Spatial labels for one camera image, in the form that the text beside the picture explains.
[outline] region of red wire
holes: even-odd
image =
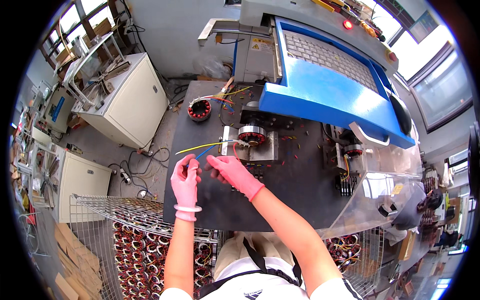
[[[221,100],[221,101],[225,101],[225,102],[228,102],[228,103],[231,103],[231,104],[234,104],[232,101],[229,101],[229,100],[226,100],[226,99],[222,99],[222,98],[218,98],[218,97],[205,97],[205,98],[212,98],[212,99],[217,99],[217,100]]]
[[[238,142],[235,142],[235,144],[233,144],[233,153],[235,154],[235,157],[240,161],[240,158],[239,156],[237,155],[237,151],[235,150],[235,146],[238,144]]]

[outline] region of yellow warning sticker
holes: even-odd
[[[400,194],[400,191],[403,189],[403,185],[402,184],[397,184],[394,188],[393,188],[393,191],[392,191],[392,195],[398,195]]]
[[[253,37],[250,49],[255,51],[272,53],[272,42],[266,39]]]

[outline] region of blue wire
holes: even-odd
[[[215,147],[217,145],[213,145],[213,146],[210,146],[208,149],[206,149],[205,151],[203,151],[202,153],[200,153],[195,159],[198,160],[198,158],[202,155],[204,155],[205,153],[207,153],[208,150],[212,149],[213,147]]]
[[[230,105],[225,104],[225,103],[223,103],[222,101],[218,101],[218,100],[212,99],[212,98],[208,98],[208,99],[213,100],[213,101],[216,101],[216,102],[218,102],[218,103],[220,103],[220,104],[224,104],[224,105],[225,105],[226,107],[228,107],[231,111],[234,111],[233,108],[230,107]]]

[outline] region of metal handle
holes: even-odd
[[[390,137],[387,138],[386,142],[377,140],[365,134],[363,129],[356,123],[352,122],[349,124],[350,129],[352,129],[353,133],[364,144],[374,145],[378,148],[387,147],[390,144]]]
[[[395,205],[395,203],[392,203],[392,205],[390,205],[390,211],[387,211],[387,209],[385,208],[385,204],[382,204],[379,208],[378,208],[378,212],[384,216],[384,217],[388,217],[388,216],[393,216],[394,214],[397,214],[398,213],[398,209]]]

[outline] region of red indicator light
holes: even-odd
[[[350,22],[349,20],[343,21],[343,27],[345,27],[348,30],[352,29],[353,28],[352,22]]]

